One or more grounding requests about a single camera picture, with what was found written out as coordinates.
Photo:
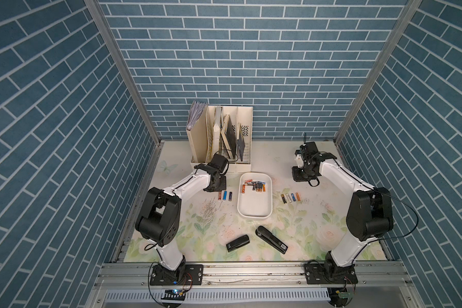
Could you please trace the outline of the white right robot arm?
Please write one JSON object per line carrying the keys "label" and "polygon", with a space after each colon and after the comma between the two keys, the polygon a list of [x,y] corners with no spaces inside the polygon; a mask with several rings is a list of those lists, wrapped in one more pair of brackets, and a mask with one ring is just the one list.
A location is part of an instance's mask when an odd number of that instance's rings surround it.
{"label": "white right robot arm", "polygon": [[360,179],[338,162],[336,155],[320,151],[315,142],[305,142],[295,151],[296,166],[292,167],[295,182],[320,184],[326,178],[349,198],[346,234],[326,255],[325,267],[347,269],[370,243],[381,239],[393,229],[390,192]]}

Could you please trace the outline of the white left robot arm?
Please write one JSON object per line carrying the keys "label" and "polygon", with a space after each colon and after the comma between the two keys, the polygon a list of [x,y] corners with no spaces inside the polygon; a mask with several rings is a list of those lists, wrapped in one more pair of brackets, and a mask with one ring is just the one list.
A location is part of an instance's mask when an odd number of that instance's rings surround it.
{"label": "white left robot arm", "polygon": [[195,166],[194,171],[181,181],[164,189],[152,187],[146,193],[135,229],[152,244],[164,269],[177,272],[185,264],[175,240],[183,202],[201,191],[226,190],[228,165],[227,158],[215,154],[209,163]]}

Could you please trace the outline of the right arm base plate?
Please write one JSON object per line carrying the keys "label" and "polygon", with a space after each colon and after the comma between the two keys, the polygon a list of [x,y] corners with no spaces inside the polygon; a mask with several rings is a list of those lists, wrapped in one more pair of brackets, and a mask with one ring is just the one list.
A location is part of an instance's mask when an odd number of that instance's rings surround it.
{"label": "right arm base plate", "polygon": [[338,267],[330,261],[327,264],[311,261],[304,264],[308,284],[357,284],[354,266]]}

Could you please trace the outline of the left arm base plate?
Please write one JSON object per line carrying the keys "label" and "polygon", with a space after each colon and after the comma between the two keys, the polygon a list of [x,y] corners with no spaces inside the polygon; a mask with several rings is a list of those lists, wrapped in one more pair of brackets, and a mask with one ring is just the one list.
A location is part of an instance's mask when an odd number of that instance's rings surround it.
{"label": "left arm base plate", "polygon": [[164,268],[161,264],[152,267],[148,277],[150,286],[176,286],[184,284],[189,286],[201,286],[204,275],[202,264],[180,265],[175,271]]}

